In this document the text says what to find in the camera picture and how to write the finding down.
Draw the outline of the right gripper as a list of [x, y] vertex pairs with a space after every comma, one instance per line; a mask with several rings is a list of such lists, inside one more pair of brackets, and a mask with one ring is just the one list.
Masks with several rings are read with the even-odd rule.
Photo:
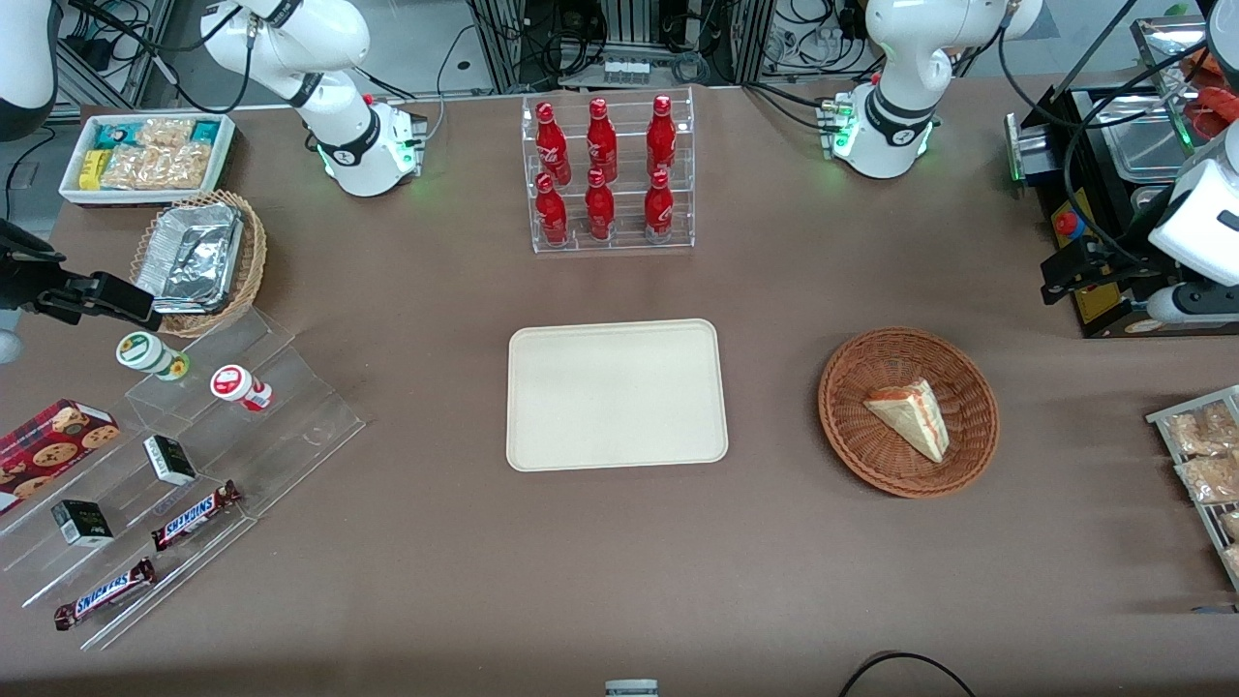
[[[83, 314], [107, 314], [142, 331], [159, 332], [164, 314], [152, 308], [150, 292], [112, 274], [67, 272], [64, 256], [43, 239], [1, 222], [1, 308], [45, 314], [64, 323], [79, 323]], [[93, 287], [94, 300], [87, 291]]]

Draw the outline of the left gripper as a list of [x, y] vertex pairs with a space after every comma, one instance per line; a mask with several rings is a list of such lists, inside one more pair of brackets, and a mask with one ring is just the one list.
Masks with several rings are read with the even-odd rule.
[[1077, 255], [1044, 258], [1044, 306], [1097, 284], [1132, 279], [1173, 277], [1171, 293], [1237, 291], [1237, 163], [1230, 158], [1189, 158], [1173, 184], [1137, 206], [1119, 233], [1087, 215], [1075, 191], [1070, 210], [1085, 228], [1087, 269], [1079, 272]]

